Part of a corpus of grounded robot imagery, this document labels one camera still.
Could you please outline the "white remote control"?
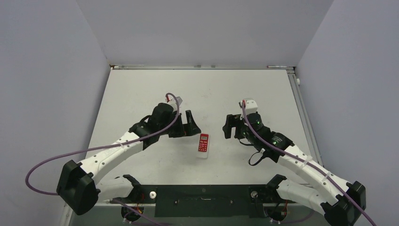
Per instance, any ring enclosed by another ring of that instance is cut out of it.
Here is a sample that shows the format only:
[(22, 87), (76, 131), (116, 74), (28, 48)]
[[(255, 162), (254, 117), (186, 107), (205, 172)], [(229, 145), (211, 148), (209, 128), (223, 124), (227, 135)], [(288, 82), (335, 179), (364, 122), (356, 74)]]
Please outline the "white remote control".
[(201, 133), (199, 136), (199, 145), (197, 150), (197, 157), (201, 159), (208, 158), (209, 135)]

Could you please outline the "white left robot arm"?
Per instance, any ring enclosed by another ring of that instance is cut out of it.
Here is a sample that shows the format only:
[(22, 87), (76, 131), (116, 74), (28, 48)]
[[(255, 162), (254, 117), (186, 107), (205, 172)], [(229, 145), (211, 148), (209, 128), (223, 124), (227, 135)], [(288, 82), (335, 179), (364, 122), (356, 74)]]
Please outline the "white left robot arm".
[(186, 124), (176, 104), (159, 103), (152, 114), (135, 123), (118, 141), (80, 162), (68, 161), (62, 168), (56, 193), (77, 215), (87, 213), (102, 200), (124, 198), (127, 202), (136, 202), (140, 189), (132, 176), (123, 175), (109, 184), (101, 184), (101, 179), (132, 155), (158, 142), (163, 135), (179, 138), (200, 134), (201, 129), (191, 111), (185, 114)]

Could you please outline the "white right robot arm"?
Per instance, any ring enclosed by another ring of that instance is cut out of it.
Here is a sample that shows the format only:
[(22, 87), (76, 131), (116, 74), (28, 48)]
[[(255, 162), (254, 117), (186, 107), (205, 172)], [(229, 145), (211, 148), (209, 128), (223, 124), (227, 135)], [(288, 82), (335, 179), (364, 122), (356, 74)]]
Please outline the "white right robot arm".
[(358, 181), (342, 179), (306, 155), (285, 135), (271, 131), (258, 113), (229, 114), (222, 127), (226, 139), (246, 139), (262, 156), (289, 169), (308, 186), (275, 175), (266, 184), (267, 198), (273, 202), (290, 200), (324, 216), (331, 226), (352, 226), (366, 209), (366, 188)]

